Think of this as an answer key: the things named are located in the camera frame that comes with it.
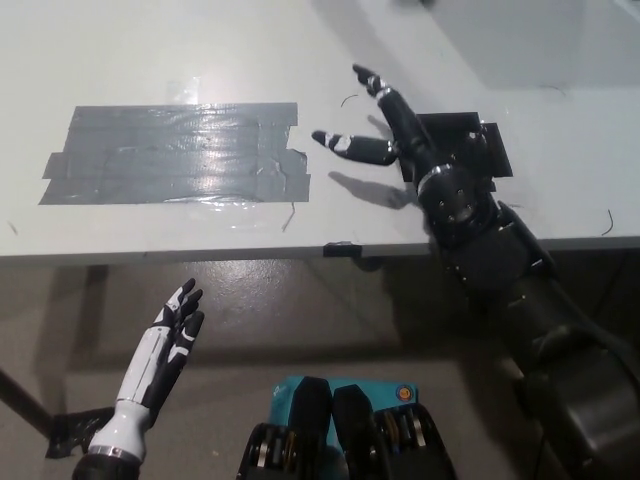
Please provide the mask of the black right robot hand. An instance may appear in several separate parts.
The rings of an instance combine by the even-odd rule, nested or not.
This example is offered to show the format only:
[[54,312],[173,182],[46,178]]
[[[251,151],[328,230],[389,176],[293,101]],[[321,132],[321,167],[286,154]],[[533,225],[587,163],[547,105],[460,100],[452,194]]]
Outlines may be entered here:
[[440,165],[434,142],[399,91],[369,68],[354,64],[352,69],[358,82],[376,101],[391,130],[392,139],[321,130],[314,131],[312,139],[338,157],[357,163],[390,166],[400,159],[410,168],[411,181],[418,188],[420,182]]

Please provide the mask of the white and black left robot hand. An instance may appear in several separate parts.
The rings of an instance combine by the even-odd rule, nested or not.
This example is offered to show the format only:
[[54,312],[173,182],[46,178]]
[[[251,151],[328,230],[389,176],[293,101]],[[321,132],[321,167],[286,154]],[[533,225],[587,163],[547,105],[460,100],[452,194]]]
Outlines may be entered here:
[[177,382],[204,321],[203,291],[190,279],[162,306],[131,358],[114,415],[91,440],[88,452],[141,465],[145,435]]

